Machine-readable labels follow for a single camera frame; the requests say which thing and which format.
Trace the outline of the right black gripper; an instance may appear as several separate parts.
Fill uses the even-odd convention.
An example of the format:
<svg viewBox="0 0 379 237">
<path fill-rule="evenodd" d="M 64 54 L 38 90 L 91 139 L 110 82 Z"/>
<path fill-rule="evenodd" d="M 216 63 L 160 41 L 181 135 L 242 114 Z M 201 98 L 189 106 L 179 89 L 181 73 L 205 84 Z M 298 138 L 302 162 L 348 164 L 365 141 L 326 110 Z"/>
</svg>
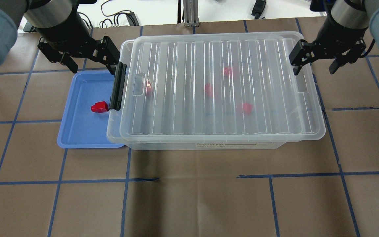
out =
<svg viewBox="0 0 379 237">
<path fill-rule="evenodd" d="M 300 39 L 289 54 L 294 75 L 299 75 L 303 66 L 317 60 L 334 58 L 328 68 L 331 75 L 347 63 L 356 63 L 366 47 L 363 40 L 366 30 L 350 29 L 335 20 L 325 20 L 313 42 Z"/>
</svg>

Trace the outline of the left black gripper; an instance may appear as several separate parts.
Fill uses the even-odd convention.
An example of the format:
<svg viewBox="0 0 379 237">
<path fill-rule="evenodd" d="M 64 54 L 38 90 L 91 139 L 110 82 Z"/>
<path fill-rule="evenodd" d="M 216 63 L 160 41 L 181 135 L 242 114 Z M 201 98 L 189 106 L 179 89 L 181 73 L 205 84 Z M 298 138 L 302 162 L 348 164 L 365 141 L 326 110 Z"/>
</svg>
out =
<svg viewBox="0 0 379 237">
<path fill-rule="evenodd" d="M 78 72 L 73 58 L 88 58 L 101 63 L 114 75 L 120 51 L 109 36 L 95 40 L 83 20 L 65 20 L 49 28 L 38 28 L 42 40 L 38 48 L 51 63 L 60 63 L 72 73 Z"/>
</svg>

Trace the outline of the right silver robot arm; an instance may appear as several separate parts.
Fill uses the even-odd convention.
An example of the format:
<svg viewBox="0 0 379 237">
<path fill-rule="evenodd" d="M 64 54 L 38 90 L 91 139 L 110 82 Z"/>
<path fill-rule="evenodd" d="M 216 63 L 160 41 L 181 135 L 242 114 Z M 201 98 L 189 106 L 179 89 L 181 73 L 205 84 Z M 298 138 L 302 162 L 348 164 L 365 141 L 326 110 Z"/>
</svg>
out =
<svg viewBox="0 0 379 237">
<path fill-rule="evenodd" d="M 289 54 L 293 73 L 317 60 L 333 59 L 334 74 L 347 63 L 379 48 L 379 0 L 312 0 L 312 12 L 326 12 L 327 19 L 313 42 L 300 39 Z"/>
</svg>

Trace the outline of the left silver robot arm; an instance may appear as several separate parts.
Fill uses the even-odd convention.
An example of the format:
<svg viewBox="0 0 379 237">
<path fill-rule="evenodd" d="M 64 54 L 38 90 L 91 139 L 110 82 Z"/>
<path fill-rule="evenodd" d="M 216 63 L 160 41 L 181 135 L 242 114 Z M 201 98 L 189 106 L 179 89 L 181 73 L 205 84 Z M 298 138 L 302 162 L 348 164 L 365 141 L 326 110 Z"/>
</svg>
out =
<svg viewBox="0 0 379 237">
<path fill-rule="evenodd" d="M 51 63 L 60 63 L 78 72 L 74 58 L 86 58 L 115 74 L 120 51 L 104 36 L 93 39 L 78 13 L 80 4 L 95 0 L 0 0 L 0 66 L 17 40 L 20 22 L 25 18 L 41 35 L 37 47 Z"/>
</svg>

